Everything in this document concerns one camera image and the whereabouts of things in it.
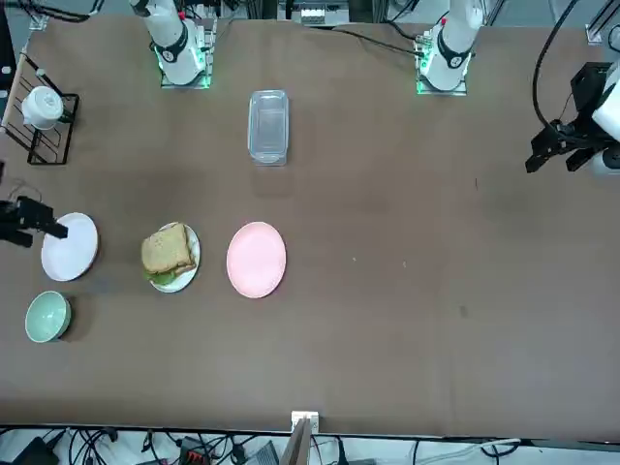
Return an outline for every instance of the brown table surface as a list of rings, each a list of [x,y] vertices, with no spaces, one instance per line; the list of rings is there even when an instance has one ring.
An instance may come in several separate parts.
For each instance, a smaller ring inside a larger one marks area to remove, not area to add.
[[[358,26],[404,46],[387,26]],[[236,21],[208,91],[159,88],[135,17],[51,23],[31,56],[82,97],[66,167],[32,168],[7,139],[7,176],[58,215],[91,215],[92,269],[55,283],[0,244],[3,421],[617,440],[620,183],[558,158],[526,174],[548,29],[480,32],[467,98],[417,96],[413,59],[335,32]],[[542,109],[598,52],[562,31]],[[247,151],[250,94],[291,99],[289,163]],[[226,250],[247,222],[288,247],[278,290],[237,294]],[[170,221],[201,238],[180,294],[144,281],[140,243]],[[44,290],[67,295],[67,343],[28,341]]]

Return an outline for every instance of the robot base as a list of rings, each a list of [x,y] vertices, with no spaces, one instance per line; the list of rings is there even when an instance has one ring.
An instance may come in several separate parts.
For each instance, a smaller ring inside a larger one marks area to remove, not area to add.
[[[421,38],[420,43],[418,41],[414,42],[414,50],[421,51],[424,53],[424,56],[419,57],[416,56],[416,93],[418,95],[455,95],[455,96],[465,96],[467,95],[467,67],[469,66],[469,62],[465,65],[465,72],[463,73],[463,79],[460,84],[458,84],[455,88],[450,91],[439,90],[433,87],[433,85],[422,75],[421,68],[425,66],[426,57],[429,53],[432,52],[432,45],[428,42],[427,33],[424,33],[424,38]]]
[[[213,77],[213,52],[215,51],[216,31],[217,17],[213,19],[212,24],[208,24],[206,26],[204,24],[197,24],[199,49],[205,50],[200,52],[198,59],[204,60],[204,71],[199,73],[194,80],[184,85],[178,85],[170,82],[162,71],[162,89],[208,89],[211,86],[211,79]]]

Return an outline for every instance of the floor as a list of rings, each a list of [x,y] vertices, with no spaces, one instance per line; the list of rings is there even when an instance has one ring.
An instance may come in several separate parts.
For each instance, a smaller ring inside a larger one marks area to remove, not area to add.
[[[497,26],[551,26],[562,13],[563,9],[570,0],[506,0],[506,3],[497,17]],[[585,0],[577,4],[573,13],[567,20],[567,25],[572,27],[583,27],[584,24],[596,13],[605,0]],[[46,2],[49,5],[61,6],[67,10],[83,12],[83,2],[80,0],[51,0]],[[402,20],[405,22],[434,22],[437,17],[447,9],[449,0],[421,0],[416,11],[409,15],[404,15]],[[394,15],[398,10],[391,8],[388,16]],[[102,11],[103,14],[130,14],[131,9],[127,0],[107,0]],[[29,17],[16,10],[8,10],[9,22],[12,31],[15,52],[18,52],[25,44],[29,35]],[[36,435],[43,435],[44,430],[18,430],[8,432],[0,437],[0,459],[13,460],[15,456],[29,443]],[[103,444],[100,453],[108,463],[118,465],[138,464],[152,460],[150,452],[141,453],[142,432],[123,432],[119,441],[114,445]],[[262,445],[272,440],[279,455],[282,454],[286,446],[285,438],[260,437],[248,443],[247,452],[251,455]],[[311,453],[311,465],[330,464],[338,459],[338,448],[333,438],[317,438],[321,457],[315,452]],[[344,439],[345,450],[349,461],[372,458],[375,463],[385,465],[409,464],[412,460],[412,451],[415,442],[409,440],[380,440],[380,439]],[[76,449],[81,445],[77,440]],[[67,451],[69,447],[69,434],[65,434],[56,448],[61,457],[61,463],[69,463]],[[170,457],[172,460],[178,454],[172,441],[164,435],[157,435],[155,447],[158,456],[161,458]],[[418,448],[418,463],[425,457],[437,454],[452,452],[464,448],[462,444],[438,444],[420,443]],[[577,464],[612,464],[618,463],[620,455],[618,452],[601,452],[588,450],[570,449],[547,449],[521,447],[515,453],[503,457],[501,462],[505,464],[527,463],[531,465],[562,463],[566,465]],[[468,460],[461,459],[463,463],[492,465],[493,460],[479,453],[472,452]]]
[[[0,460],[13,460],[23,448],[35,437],[44,436],[49,430],[18,430],[10,431],[0,437]],[[52,432],[46,437],[49,441],[56,433]],[[54,452],[60,458],[60,465],[69,464],[68,452],[69,444],[73,432],[65,433],[60,442],[57,444]],[[174,438],[182,438],[184,434],[172,434]],[[144,432],[123,431],[119,433],[118,441],[114,444],[108,439],[102,440],[101,445],[97,447],[98,453],[106,460],[107,464],[114,465],[138,465],[153,460],[152,451],[141,452],[142,442],[144,440]],[[217,438],[217,435],[203,434],[202,438],[205,442]],[[240,443],[248,436],[235,436],[235,442]],[[251,457],[267,442],[272,441],[278,457],[281,457],[286,448],[286,437],[269,437],[259,436],[252,439],[245,446],[246,456]],[[328,465],[338,460],[338,445],[333,437],[317,436],[316,444],[318,447],[311,448],[308,465]],[[76,457],[83,441],[77,436],[73,445],[73,458],[76,463],[81,463],[82,456]],[[416,441],[406,439],[360,439],[360,438],[343,438],[343,446],[347,460],[352,465],[409,465],[412,463],[413,450]],[[153,445],[156,450],[157,457],[162,460],[168,459],[168,463],[172,463],[178,457],[178,449],[176,445],[168,439],[164,434],[156,434],[153,437]],[[453,453],[463,450],[471,446],[469,443],[432,443],[420,442],[416,463],[423,465],[430,463],[430,457]],[[218,454],[222,454],[222,449],[216,450]],[[568,449],[550,449],[538,447],[519,447],[514,453],[502,457],[500,463],[502,465],[612,465],[617,464],[620,458],[620,452],[609,451],[593,451],[593,450],[568,450]],[[231,465],[230,460],[220,463],[220,461],[212,462],[216,465]],[[449,464],[467,464],[467,465],[493,465],[494,459],[483,455],[479,449],[472,450],[471,453],[460,457],[459,459],[441,459],[436,463]]]

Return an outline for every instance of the green bowl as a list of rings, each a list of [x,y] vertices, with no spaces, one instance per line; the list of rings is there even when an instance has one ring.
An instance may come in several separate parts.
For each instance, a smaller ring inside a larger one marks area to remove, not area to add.
[[[33,342],[58,339],[69,327],[71,305],[62,294],[46,291],[37,295],[26,313],[26,334]]]

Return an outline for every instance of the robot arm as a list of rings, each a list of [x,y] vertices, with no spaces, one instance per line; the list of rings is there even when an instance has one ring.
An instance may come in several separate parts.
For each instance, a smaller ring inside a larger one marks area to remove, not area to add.
[[[483,20],[480,0],[450,0],[449,12],[428,33],[432,49],[420,70],[434,88],[451,91],[461,83]]]
[[[568,124],[554,119],[532,139],[528,172],[551,157],[571,153],[567,169],[576,171],[594,159],[598,171],[620,173],[620,61],[586,63],[571,80],[577,117]]]
[[[173,0],[129,0],[134,13],[144,19],[162,71],[170,82],[185,85],[206,68],[196,23],[181,20]]]
[[[0,181],[3,171],[4,163],[0,162]],[[32,234],[24,231],[28,229],[39,230],[59,239],[64,239],[69,233],[66,226],[56,223],[53,210],[47,205],[27,197],[18,197],[17,201],[0,201],[0,240],[30,247]]]

